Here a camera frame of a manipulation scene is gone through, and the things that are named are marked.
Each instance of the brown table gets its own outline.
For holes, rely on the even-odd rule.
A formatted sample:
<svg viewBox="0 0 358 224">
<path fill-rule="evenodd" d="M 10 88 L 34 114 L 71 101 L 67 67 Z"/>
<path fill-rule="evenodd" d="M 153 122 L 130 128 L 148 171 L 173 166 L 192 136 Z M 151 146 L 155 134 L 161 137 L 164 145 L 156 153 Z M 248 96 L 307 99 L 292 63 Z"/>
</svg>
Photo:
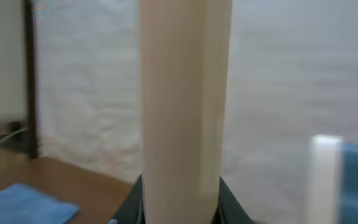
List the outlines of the brown table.
<svg viewBox="0 0 358 224">
<path fill-rule="evenodd" d="M 79 205 L 80 212 L 70 224 L 106 223 L 132 187 L 112 177 L 47 157 L 0 172 L 0 190 L 18 182 Z"/>
</svg>

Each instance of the white post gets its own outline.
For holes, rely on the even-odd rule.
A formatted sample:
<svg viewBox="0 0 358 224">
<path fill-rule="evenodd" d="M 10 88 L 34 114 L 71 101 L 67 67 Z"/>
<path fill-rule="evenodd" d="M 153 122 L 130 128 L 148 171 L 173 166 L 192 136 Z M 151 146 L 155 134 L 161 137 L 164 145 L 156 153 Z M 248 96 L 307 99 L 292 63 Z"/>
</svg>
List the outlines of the white post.
<svg viewBox="0 0 358 224">
<path fill-rule="evenodd" d="M 210 224 L 218 205 L 231 0 L 141 0 L 145 218 Z"/>
<path fill-rule="evenodd" d="M 342 169 L 341 137 L 315 136 L 306 201 L 306 224 L 335 224 L 339 208 Z"/>
</svg>

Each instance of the beige pole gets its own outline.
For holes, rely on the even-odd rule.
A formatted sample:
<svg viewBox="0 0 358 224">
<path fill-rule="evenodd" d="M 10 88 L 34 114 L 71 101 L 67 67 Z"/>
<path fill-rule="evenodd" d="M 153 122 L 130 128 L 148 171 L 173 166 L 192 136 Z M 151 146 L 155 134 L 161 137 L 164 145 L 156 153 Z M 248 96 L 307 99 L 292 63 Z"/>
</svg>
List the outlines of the beige pole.
<svg viewBox="0 0 358 224">
<path fill-rule="evenodd" d="M 210 224 L 218 205 L 231 0 L 140 0 L 145 216 Z"/>
</svg>

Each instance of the blue towel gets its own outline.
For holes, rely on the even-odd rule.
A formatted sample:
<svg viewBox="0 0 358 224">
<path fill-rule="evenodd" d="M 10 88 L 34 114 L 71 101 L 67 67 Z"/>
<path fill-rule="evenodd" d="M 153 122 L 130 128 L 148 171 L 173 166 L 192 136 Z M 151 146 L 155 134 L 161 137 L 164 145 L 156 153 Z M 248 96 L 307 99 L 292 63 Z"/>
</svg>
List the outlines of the blue towel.
<svg viewBox="0 0 358 224">
<path fill-rule="evenodd" d="M 63 224 L 78 209 L 24 184 L 0 191 L 0 224 Z"/>
</svg>

